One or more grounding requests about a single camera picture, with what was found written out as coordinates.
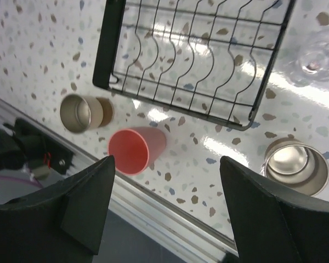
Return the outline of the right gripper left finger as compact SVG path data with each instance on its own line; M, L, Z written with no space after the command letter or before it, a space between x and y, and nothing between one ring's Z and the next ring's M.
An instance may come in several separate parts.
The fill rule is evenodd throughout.
M107 156L79 173L0 204L0 262L92 262L115 178Z

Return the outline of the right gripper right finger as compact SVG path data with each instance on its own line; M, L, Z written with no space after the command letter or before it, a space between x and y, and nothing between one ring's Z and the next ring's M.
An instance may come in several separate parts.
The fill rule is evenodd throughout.
M267 179L234 159L220 178L239 262L329 262L329 202Z

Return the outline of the coral pink plastic cup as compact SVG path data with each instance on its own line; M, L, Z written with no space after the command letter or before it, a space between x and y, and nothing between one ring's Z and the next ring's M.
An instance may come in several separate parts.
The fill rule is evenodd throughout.
M115 159L116 170L124 175L138 175L153 164L165 150L164 132L153 127L132 127L115 132L107 151Z

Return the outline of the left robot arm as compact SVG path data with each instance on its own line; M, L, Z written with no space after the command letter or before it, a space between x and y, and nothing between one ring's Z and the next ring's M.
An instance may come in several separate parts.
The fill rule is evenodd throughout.
M12 136L0 129L0 170L18 170L25 164L24 153Z

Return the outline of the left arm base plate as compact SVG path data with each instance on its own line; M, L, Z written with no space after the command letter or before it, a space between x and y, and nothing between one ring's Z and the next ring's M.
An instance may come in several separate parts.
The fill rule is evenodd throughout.
M22 118L17 118L14 125L3 123L3 126L13 132L13 139L30 163L46 165L61 175L66 174L74 156L66 146Z

